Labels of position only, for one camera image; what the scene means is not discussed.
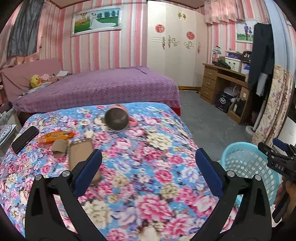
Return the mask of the person's right hand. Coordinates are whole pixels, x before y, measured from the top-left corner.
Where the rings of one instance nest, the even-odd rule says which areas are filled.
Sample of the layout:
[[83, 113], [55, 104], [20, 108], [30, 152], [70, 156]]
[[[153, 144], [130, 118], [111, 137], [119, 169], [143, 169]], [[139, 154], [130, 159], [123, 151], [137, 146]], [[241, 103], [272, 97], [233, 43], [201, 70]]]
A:
[[287, 192], [290, 196], [290, 202], [289, 202], [288, 208], [291, 210], [294, 210], [295, 203], [296, 203], [296, 185], [290, 180], [287, 180], [287, 181], [284, 180], [279, 185], [278, 190], [276, 192], [275, 201], [273, 204], [277, 205], [281, 201], [282, 196], [285, 192]]

